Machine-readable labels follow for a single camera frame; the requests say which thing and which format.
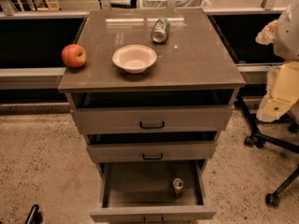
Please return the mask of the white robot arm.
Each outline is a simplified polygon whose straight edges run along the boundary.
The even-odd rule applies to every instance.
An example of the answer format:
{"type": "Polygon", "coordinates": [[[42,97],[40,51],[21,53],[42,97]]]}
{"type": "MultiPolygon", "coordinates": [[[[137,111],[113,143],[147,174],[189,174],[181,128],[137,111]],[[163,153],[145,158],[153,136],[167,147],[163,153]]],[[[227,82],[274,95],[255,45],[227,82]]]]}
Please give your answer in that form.
{"type": "Polygon", "coordinates": [[[259,104],[258,120],[272,122],[287,113],[299,100],[299,0],[293,0],[277,20],[257,34],[258,44],[272,44],[274,53],[284,60],[269,68],[266,95],[259,104]]]}

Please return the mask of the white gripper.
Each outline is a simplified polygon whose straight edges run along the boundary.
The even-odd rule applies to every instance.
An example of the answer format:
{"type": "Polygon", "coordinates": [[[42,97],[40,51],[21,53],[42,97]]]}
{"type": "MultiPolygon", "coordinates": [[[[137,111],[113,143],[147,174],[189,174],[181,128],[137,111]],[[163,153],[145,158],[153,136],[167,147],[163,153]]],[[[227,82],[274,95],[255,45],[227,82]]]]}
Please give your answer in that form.
{"type": "MultiPolygon", "coordinates": [[[[274,20],[265,25],[255,41],[261,45],[273,43],[277,23],[274,20]]],[[[287,113],[298,100],[299,62],[285,62],[279,67],[269,67],[266,95],[259,104],[256,117],[263,122],[273,122],[287,113]]]]}

